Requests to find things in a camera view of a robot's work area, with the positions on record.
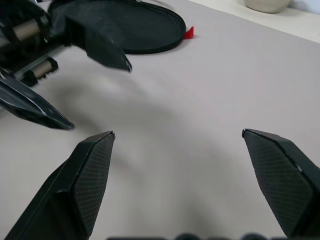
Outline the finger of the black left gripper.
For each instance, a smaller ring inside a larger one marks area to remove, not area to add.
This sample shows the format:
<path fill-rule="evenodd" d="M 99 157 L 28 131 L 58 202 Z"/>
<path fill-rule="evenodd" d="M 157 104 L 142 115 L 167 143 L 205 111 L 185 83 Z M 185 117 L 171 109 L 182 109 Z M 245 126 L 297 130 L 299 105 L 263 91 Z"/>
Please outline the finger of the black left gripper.
<path fill-rule="evenodd" d="M 100 31 L 68 18 L 65 37 L 70 45 L 84 50 L 89 58 L 113 69 L 132 71 L 132 65 L 123 50 Z"/>
<path fill-rule="evenodd" d="M 16 117 L 58 130 L 73 130 L 75 125 L 43 97 L 16 79 L 0 80 L 0 106 Z"/>

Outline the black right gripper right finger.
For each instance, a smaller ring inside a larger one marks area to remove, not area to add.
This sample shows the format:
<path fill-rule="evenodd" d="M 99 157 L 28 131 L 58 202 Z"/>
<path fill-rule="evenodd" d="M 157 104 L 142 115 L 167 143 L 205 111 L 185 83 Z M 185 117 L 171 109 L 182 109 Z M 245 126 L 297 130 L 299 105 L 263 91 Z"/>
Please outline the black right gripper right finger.
<path fill-rule="evenodd" d="M 255 176 L 288 238 L 320 238 L 320 168 L 292 141 L 245 128 Z"/>

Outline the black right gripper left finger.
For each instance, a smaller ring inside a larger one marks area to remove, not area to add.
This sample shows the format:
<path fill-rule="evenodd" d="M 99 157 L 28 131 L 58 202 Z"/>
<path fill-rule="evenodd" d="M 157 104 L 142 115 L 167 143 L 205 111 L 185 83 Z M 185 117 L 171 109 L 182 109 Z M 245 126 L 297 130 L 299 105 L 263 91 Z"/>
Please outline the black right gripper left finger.
<path fill-rule="evenodd" d="M 105 194 L 113 131 L 79 142 L 42 184 L 7 240 L 87 240 Z"/>

